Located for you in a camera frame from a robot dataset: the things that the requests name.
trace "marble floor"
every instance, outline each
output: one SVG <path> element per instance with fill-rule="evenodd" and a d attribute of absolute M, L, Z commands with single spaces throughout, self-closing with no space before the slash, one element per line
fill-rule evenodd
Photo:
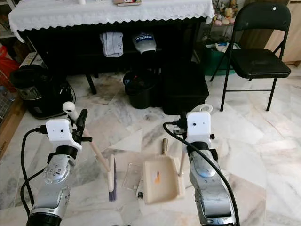
<path fill-rule="evenodd" d="M 84 76 L 70 77 L 78 109 L 88 109 L 86 121 L 94 141 L 105 156 L 113 153 L 117 162 L 117 200 L 108 202 L 104 168 L 97 163 L 89 144 L 77 157 L 76 179 L 63 226 L 197 226 L 199 225 L 194 188 L 189 181 L 189 163 L 185 163 L 184 199 L 145 205 L 135 192 L 122 186 L 128 164 L 161 152 L 168 138 L 168 155 L 180 157 L 182 145 L 162 128 L 177 116 L 164 115 L 160 108 L 137 110 L 124 93 L 122 74 L 101 74 L 93 79 L 98 91 L 91 95 Z M 211 113 L 213 146 L 219 164 L 232 185 L 242 226 L 301 225 L 301 68 L 279 79 L 271 110 L 265 111 L 268 93 L 227 93 L 220 112 L 223 76 L 207 82 L 210 96 L 206 103 Z M 232 75 L 229 88 L 269 89 L 272 80 L 253 80 Z M 20 167 L 20 147 L 29 129 L 44 124 L 27 112 L 0 162 L 0 224 L 20 226 L 26 214 L 20 201 L 24 182 Z M 26 143 L 25 165 L 28 175 L 45 166 L 51 150 L 47 137 L 30 135 Z M 31 182 L 34 195 L 42 184 Z"/>

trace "brush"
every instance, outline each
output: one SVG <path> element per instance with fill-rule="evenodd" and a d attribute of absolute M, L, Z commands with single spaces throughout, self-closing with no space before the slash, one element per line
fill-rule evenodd
<path fill-rule="evenodd" d="M 75 109 L 75 104 L 73 102 L 65 102 L 63 104 L 63 110 L 66 112 L 69 117 L 73 120 L 76 121 L 78 118 L 78 113 Z M 85 128 L 84 129 L 84 135 L 86 137 L 91 137 L 89 131 Z M 92 141 L 90 142 L 90 145 L 95 153 L 95 158 L 103 164 L 105 169 L 107 170 L 107 176 L 108 176 L 108 190 L 109 190 L 109 201 L 113 202 L 116 200 L 116 183 L 117 183 L 117 178 L 116 178 L 116 162 L 114 155 L 111 155 L 108 160 L 106 160 L 96 144 Z"/>

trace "green container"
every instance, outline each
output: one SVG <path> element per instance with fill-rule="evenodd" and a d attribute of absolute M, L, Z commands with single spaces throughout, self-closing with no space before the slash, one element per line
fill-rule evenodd
<path fill-rule="evenodd" d="M 240 48 L 238 44 L 234 43 L 236 48 Z M 203 59 L 203 66 L 204 66 L 204 75 L 212 76 L 214 71 L 216 70 L 216 67 L 221 60 L 222 56 L 224 55 L 223 52 L 217 51 L 215 48 L 215 45 L 206 45 L 204 49 L 204 57 Z M 217 71 L 216 75 L 226 75 L 226 68 L 227 68 L 227 58 L 225 57 L 222 61 L 222 64 Z M 235 71 L 233 69 L 230 69 L 229 74 L 234 74 Z"/>

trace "book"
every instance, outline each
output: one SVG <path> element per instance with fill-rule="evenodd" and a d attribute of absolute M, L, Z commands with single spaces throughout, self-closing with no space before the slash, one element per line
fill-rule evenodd
<path fill-rule="evenodd" d="M 136 6 L 141 5 L 142 0 L 113 0 L 113 3 L 118 6 Z"/>

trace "wooden handle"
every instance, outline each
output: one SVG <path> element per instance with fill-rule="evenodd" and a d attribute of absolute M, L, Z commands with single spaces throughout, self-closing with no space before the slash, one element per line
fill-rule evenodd
<path fill-rule="evenodd" d="M 162 141 L 162 155 L 163 156 L 165 156 L 167 153 L 167 145 L 168 145 L 168 140 L 166 138 L 164 138 Z"/>

